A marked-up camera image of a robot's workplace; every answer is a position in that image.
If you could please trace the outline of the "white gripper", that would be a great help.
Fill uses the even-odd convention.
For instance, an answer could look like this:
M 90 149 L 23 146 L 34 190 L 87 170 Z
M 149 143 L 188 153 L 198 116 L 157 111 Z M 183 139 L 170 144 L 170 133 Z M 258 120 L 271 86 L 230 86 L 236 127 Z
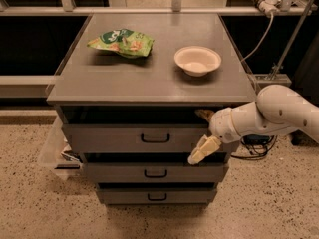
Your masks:
M 191 152 L 187 161 L 191 165 L 199 164 L 207 156 L 219 150 L 221 143 L 231 143 L 240 140 L 233 120 L 232 109 L 226 108 L 216 113 L 212 110 L 196 110 L 195 113 L 209 122 L 209 130 L 212 136 L 204 135 Z

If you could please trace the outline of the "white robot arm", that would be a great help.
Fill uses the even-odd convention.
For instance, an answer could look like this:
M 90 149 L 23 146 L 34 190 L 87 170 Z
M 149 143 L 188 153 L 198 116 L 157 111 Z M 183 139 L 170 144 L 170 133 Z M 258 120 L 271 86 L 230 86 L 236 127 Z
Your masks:
M 251 134 L 274 136 L 301 130 L 319 142 L 319 108 L 282 85 L 263 88 L 255 102 L 217 112 L 195 113 L 208 122 L 211 136 L 200 139 L 188 157 L 191 165 L 217 152 L 223 143 L 236 142 Z

